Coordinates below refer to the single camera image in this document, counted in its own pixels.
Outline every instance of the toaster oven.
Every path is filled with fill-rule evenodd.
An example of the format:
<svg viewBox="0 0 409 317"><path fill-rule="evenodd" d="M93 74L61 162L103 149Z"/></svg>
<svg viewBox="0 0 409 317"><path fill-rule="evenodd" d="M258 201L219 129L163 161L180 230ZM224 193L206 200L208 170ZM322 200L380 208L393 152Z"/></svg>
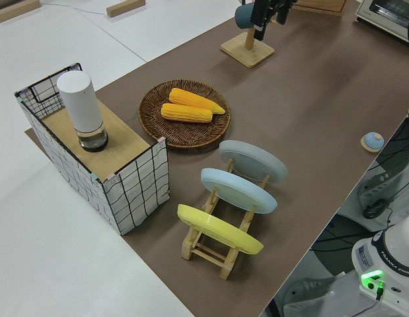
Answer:
<svg viewBox="0 0 409 317"><path fill-rule="evenodd" d="M362 0L357 17L409 42L409 0Z"/></svg>

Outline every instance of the corn cob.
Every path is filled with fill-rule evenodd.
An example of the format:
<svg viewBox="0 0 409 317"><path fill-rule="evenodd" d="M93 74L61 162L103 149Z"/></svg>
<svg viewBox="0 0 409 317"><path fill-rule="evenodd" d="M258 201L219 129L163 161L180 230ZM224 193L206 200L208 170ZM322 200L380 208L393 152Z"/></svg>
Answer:
<svg viewBox="0 0 409 317"><path fill-rule="evenodd" d="M172 88L169 94L169 100L174 104L184 104L186 106L208 109L213 114L225 113L225 110L214 101L179 88Z"/></svg>
<svg viewBox="0 0 409 317"><path fill-rule="evenodd" d="M213 118L210 110L183 104L163 104L161 114L164 119L182 122L209 123Z"/></svg>

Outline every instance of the green light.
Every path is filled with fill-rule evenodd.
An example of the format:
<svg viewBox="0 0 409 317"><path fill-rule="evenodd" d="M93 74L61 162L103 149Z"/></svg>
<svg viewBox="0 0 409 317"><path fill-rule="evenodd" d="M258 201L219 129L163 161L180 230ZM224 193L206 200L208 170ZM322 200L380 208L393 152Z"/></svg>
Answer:
<svg viewBox="0 0 409 317"><path fill-rule="evenodd" d="M383 271L377 269L376 271L372 271L369 273L361 274L361 282L366 288L369 288L369 283L374 283L380 276L383 275ZM378 287L383 287L383 281L379 281Z"/></svg>

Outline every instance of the blue mug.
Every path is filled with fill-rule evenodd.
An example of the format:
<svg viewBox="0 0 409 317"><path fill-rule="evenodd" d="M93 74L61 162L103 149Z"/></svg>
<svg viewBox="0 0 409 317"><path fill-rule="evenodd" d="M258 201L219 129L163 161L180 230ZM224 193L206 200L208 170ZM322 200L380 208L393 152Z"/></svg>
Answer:
<svg viewBox="0 0 409 317"><path fill-rule="evenodd" d="M239 28L252 28L254 24L250 22L254 2L241 5L235 10L235 22Z"/></svg>

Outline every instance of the brown tabletop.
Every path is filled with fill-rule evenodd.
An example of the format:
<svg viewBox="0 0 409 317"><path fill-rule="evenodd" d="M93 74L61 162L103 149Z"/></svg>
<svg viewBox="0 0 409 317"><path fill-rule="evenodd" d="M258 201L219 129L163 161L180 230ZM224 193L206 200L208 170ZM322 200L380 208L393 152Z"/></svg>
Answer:
<svg viewBox="0 0 409 317"><path fill-rule="evenodd" d="M240 254L224 281L216 265L181 258L188 227L176 216L179 203L205 202L201 169L224 163L215 149L169 151L169 201L124 239L194 315L258 316L373 162L361 137L377 131L387 140L406 116L409 46L356 22L357 6L348 1L342 17L292 10L285 26L268 27L264 42L276 51L254 69L220 50L242 32L229 20L97 92L152 142L137 117L144 94L172 79L207 83L231 107L225 139L257 145L289 169L266 188L279 207L249 230L264 249ZM225 203L215 215L242 217Z"/></svg>

